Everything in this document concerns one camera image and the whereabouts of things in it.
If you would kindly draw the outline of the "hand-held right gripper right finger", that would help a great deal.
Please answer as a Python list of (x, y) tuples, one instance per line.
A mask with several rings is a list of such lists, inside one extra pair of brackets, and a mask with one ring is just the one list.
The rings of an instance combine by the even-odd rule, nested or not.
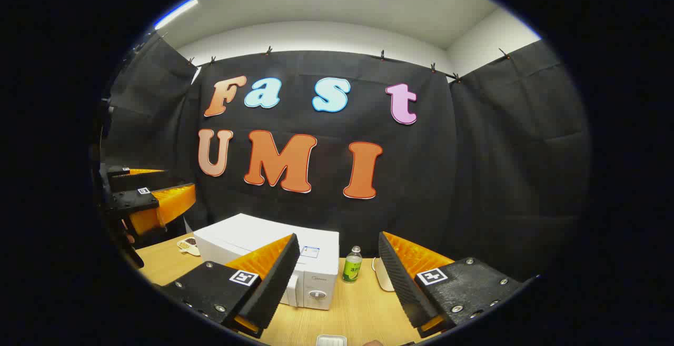
[(402, 310), (421, 338), (467, 327), (534, 283), (472, 256), (452, 260), (385, 231), (378, 250)]

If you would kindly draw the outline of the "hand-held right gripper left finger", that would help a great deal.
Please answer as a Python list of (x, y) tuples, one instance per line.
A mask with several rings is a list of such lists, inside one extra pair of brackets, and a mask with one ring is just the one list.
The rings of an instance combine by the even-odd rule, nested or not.
[(284, 236), (224, 264), (205, 261), (158, 291), (195, 314), (259, 339), (293, 275), (300, 246)]

